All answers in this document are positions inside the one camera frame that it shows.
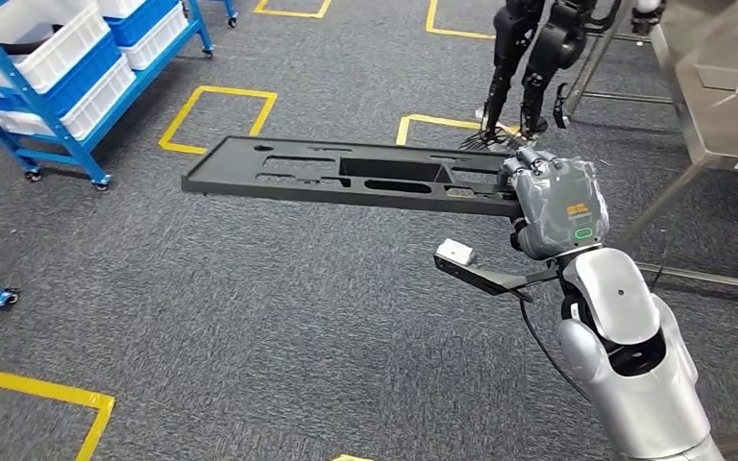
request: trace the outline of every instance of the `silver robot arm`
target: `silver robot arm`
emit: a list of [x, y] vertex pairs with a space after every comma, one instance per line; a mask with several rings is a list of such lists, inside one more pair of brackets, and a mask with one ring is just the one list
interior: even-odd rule
[[531, 298], [519, 290], [558, 279], [562, 352], [619, 459], [723, 461], [675, 315], [628, 255], [603, 245], [609, 220], [594, 175], [590, 162], [523, 147], [500, 174], [524, 215], [513, 222], [511, 245], [548, 269], [485, 271], [473, 264], [472, 249], [453, 240], [434, 255], [437, 268], [492, 295], [516, 295], [523, 315]]
[[632, 259], [600, 248], [577, 256], [563, 274], [582, 293], [596, 330], [577, 316], [562, 321], [561, 350], [615, 449], [627, 460], [723, 460], [675, 315]]

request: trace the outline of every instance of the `black cable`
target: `black cable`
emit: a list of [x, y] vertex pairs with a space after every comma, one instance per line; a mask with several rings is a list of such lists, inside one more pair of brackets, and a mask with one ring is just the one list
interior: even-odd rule
[[654, 286], [657, 284], [657, 280], [663, 275], [663, 268], [666, 265], [666, 253], [669, 250], [669, 234], [666, 230], [663, 230], [663, 253], [660, 256], [660, 266], [657, 268], [657, 272], [654, 274], [654, 279], [650, 283], [650, 293], [654, 293]]
[[578, 384], [576, 384], [572, 379], [570, 379], [569, 376], [567, 376], [566, 373], [564, 373], [564, 370], [561, 369], [561, 367], [558, 366], [557, 363], [555, 363], [555, 360], [553, 360], [553, 357], [550, 355], [550, 352], [545, 347], [544, 343], [542, 343], [542, 340], [539, 339], [539, 335], [536, 334], [536, 330], [533, 329], [533, 324], [530, 322], [530, 319], [528, 318], [528, 310], [525, 308], [525, 300], [520, 299], [519, 300], [519, 308], [522, 309], [522, 319], [525, 320], [525, 326], [528, 327], [528, 330], [530, 331], [530, 335], [533, 336], [533, 339], [536, 341], [536, 344], [539, 345], [539, 349], [542, 350], [542, 352], [545, 353], [545, 356], [550, 360], [550, 364], [553, 365], [553, 368], [561, 375], [561, 377], [564, 378], [565, 381], [567, 381], [568, 384], [573, 386], [573, 389], [576, 389], [579, 394], [581, 394], [582, 397], [584, 397], [585, 400], [588, 402], [590, 401], [590, 398], [587, 397], [587, 393], [584, 392], [583, 389], [581, 389]]

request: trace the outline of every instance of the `robot finger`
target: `robot finger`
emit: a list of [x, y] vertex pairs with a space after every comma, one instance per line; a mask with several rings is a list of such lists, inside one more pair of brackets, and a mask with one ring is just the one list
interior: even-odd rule
[[521, 160], [528, 168], [535, 168], [536, 164], [542, 158], [530, 146], [525, 146], [516, 151], [516, 158]]
[[519, 161], [516, 157], [507, 158], [502, 162], [502, 168], [499, 170], [498, 182], [500, 185], [505, 186], [508, 184], [508, 180], [512, 176], [516, 176], [520, 172], [529, 170], [529, 168]]

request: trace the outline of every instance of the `blue plastic bin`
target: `blue plastic bin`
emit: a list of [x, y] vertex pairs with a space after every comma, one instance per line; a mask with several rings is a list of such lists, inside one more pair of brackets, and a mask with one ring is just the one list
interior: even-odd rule
[[[64, 116], [120, 59], [120, 49], [111, 33], [98, 41], [86, 55], [40, 97], [58, 116]], [[32, 109], [13, 88], [0, 86], [0, 110], [32, 112]]]
[[168, 14], [180, 0], [146, 0], [129, 17], [105, 17], [118, 46], [132, 47]]

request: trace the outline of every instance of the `robotic hand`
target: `robotic hand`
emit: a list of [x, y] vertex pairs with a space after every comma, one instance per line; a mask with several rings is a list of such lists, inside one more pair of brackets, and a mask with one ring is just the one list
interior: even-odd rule
[[[547, 24], [539, 28], [539, 20], [545, 8], [545, 0], [507, 0], [494, 17], [496, 45], [494, 53], [494, 77], [485, 102], [480, 132], [462, 144], [463, 149], [483, 150], [494, 144], [505, 144], [515, 150], [530, 144], [548, 129], [541, 116], [545, 91], [558, 69], [570, 68], [584, 51], [587, 34], [601, 34], [612, 27], [621, 2], [613, 0], [605, 17], [593, 17], [598, 0], [553, 0]], [[662, 13], [662, 0], [636, 0], [633, 10], [633, 29], [648, 32]], [[503, 135], [498, 128], [500, 115], [511, 80], [522, 56], [531, 43], [528, 66], [522, 78], [524, 96], [520, 109], [519, 133]], [[562, 113], [564, 97], [561, 85], [556, 93], [553, 117], [559, 128], [566, 128]]]
[[504, 161], [500, 181], [516, 190], [524, 212], [514, 220], [512, 246], [548, 270], [526, 277], [484, 271], [451, 240], [437, 251], [437, 267], [522, 301], [529, 297], [519, 289], [559, 279], [562, 352], [622, 459], [722, 461], [672, 310], [650, 293], [628, 255], [603, 246], [609, 223], [593, 165], [523, 147]]

